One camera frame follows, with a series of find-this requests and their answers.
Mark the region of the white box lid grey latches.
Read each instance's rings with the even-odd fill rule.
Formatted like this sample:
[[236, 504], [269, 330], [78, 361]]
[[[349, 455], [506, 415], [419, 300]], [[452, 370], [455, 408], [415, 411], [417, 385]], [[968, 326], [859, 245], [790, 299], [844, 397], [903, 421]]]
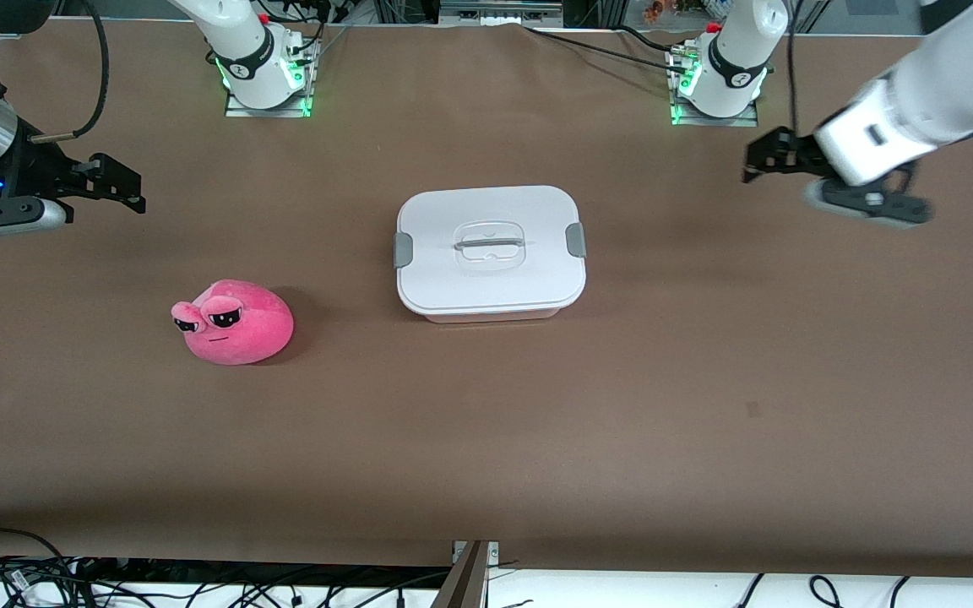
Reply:
[[553, 186], [418, 193], [395, 220], [395, 289], [418, 307], [570, 307], [586, 257], [578, 205]]

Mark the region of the pink plush toy with eyes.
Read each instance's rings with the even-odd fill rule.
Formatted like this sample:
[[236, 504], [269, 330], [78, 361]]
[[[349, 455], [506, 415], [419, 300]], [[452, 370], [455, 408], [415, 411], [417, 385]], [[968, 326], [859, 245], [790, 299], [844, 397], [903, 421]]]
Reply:
[[295, 330], [281, 296], [243, 280], [213, 282], [192, 301], [178, 301], [171, 317], [187, 349], [222, 366], [266, 361], [285, 349]]

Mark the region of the grey equipment rack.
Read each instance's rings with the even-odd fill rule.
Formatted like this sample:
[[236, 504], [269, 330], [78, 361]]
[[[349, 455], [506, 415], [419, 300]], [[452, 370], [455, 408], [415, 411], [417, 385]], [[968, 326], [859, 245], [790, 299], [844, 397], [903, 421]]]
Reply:
[[438, 24], [563, 28], [563, 0], [439, 0]]

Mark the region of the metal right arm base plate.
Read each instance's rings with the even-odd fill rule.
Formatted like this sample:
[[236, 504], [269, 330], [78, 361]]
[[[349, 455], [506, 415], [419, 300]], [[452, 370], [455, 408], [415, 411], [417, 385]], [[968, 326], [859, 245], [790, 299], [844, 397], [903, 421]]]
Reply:
[[313, 114], [320, 58], [316, 40], [301, 32], [267, 28], [258, 50], [246, 57], [217, 55], [227, 89], [228, 117], [306, 118]]

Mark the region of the aluminium table leg profile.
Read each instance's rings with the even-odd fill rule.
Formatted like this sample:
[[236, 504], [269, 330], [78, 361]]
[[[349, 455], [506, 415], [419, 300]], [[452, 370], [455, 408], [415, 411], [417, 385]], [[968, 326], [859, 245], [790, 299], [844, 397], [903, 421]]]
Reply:
[[448, 571], [430, 608], [486, 608], [489, 541], [470, 542]]

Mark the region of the translucent white plastic box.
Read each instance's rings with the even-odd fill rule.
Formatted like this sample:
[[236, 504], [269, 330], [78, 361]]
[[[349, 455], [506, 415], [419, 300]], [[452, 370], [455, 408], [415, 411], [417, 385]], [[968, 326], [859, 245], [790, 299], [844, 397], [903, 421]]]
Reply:
[[551, 318], [562, 311], [567, 305], [559, 303], [532, 303], [524, 305], [499, 305], [499, 307], [418, 307], [410, 303], [403, 304], [409, 311], [422, 316], [430, 323], [436, 324], [467, 324], [467, 323], [503, 323], [503, 322], [533, 322]]

